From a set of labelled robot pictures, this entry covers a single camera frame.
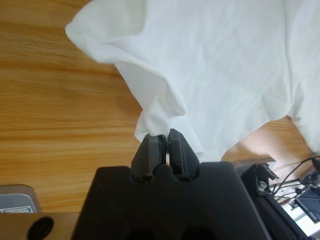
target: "black cable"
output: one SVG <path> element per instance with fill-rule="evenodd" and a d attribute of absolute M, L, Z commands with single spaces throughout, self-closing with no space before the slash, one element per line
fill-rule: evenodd
<path fill-rule="evenodd" d="M 283 198 L 283 199 L 306 199 L 306 200 L 319 200 L 320 201 L 320 197 L 286 197 L 286 196 L 275 196 L 278 198 Z"/>
<path fill-rule="evenodd" d="M 278 188 L 275 192 L 273 192 L 273 191 L 276 189 L 276 187 L 274 187 L 274 189 L 273 189 L 273 191 L 272 191 L 272 195 L 273 195 L 273 196 L 276 195 L 276 193 L 281 189 L 282 185 L 286 182 L 286 180 L 288 179 L 288 177 L 290 177 L 290 175 L 291 175 L 295 170 L 297 170 L 302 164 L 304 164 L 305 162 L 310 161 L 310 160 L 312 160 L 312 159 L 316 159 L 316 158 L 320 158 L 320 156 L 310 157 L 310 158 L 308 158 L 308 159 L 303 160 L 302 162 L 300 162 L 300 163 L 298 164 L 298 166 L 296 166 L 296 167 L 284 178 L 284 180 L 280 183 L 279 188 Z"/>
<path fill-rule="evenodd" d="M 290 194 L 297 194 L 297 193 L 296 193 L 295 191 L 289 192 L 289 193 L 283 194 L 283 195 L 281 196 L 281 198 L 284 197 L 284 196 L 290 195 Z"/>
<path fill-rule="evenodd" d="M 298 183 L 298 184 L 292 184 L 292 185 L 282 186 L 281 188 L 284 189 L 284 188 L 289 188 L 289 187 L 294 187 L 294 186 L 300 186 L 300 185 L 302 185 L 302 186 L 305 187 L 304 184 L 313 184 L 313 185 L 315 185 L 313 182 L 303 182 L 303 183 Z"/>

